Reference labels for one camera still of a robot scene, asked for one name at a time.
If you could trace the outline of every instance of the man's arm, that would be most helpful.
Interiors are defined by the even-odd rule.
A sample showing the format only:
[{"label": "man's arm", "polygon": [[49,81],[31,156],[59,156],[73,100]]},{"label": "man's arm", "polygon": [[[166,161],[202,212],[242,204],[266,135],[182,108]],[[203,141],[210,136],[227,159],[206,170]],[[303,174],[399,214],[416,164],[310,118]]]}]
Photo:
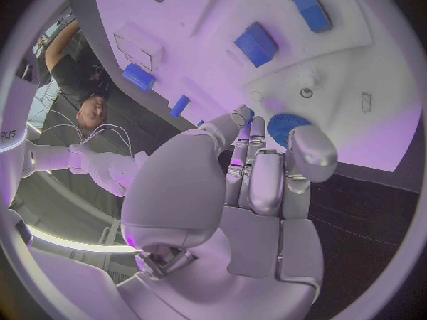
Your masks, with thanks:
[{"label": "man's arm", "polygon": [[53,67],[59,62],[64,56],[63,49],[71,41],[71,38],[77,33],[78,24],[77,20],[72,21],[67,25],[53,40],[46,50],[46,66],[49,71],[52,71]]}]

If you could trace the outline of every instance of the man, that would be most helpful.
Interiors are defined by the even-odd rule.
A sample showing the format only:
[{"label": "man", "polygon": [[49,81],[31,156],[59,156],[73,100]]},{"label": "man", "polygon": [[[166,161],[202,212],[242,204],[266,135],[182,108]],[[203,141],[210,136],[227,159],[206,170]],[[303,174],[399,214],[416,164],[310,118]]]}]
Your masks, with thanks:
[{"label": "man", "polygon": [[[77,21],[67,25],[46,50],[46,65],[63,94],[80,109],[76,115],[84,137],[106,123],[108,87],[111,78],[91,51]],[[65,54],[70,42],[77,41],[75,60]]]}]

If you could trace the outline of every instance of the dark t-shirt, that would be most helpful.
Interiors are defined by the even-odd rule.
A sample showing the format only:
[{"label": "dark t-shirt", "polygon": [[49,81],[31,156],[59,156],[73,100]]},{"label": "dark t-shirt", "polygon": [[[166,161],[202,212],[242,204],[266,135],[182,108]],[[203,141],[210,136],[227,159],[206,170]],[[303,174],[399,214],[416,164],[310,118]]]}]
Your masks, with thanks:
[{"label": "dark t-shirt", "polygon": [[76,60],[70,54],[65,55],[53,67],[52,77],[68,100],[78,107],[93,95],[108,100],[110,76],[101,66],[84,37],[80,36],[77,40],[74,38],[73,41],[78,41],[75,51]]}]

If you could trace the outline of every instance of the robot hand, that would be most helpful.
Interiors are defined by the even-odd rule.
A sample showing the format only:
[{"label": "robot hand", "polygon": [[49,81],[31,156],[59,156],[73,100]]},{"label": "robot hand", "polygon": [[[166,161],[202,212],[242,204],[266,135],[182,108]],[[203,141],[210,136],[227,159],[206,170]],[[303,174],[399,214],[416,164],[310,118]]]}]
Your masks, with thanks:
[{"label": "robot hand", "polygon": [[79,162],[70,165],[74,174],[89,173],[97,185],[117,197],[126,195],[135,175],[148,159],[145,152],[135,158],[115,153],[95,153],[85,145],[70,146],[70,153],[78,154]]}]

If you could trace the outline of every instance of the blue gear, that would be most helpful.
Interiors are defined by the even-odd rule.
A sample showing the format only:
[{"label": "blue gear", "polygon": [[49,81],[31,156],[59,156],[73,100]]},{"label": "blue gear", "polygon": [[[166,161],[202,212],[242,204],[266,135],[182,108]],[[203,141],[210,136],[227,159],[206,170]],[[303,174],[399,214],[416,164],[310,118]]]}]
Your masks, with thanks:
[{"label": "blue gear", "polygon": [[308,126],[311,122],[293,114],[278,114],[268,122],[267,132],[281,146],[287,148],[289,132],[299,126]]}]

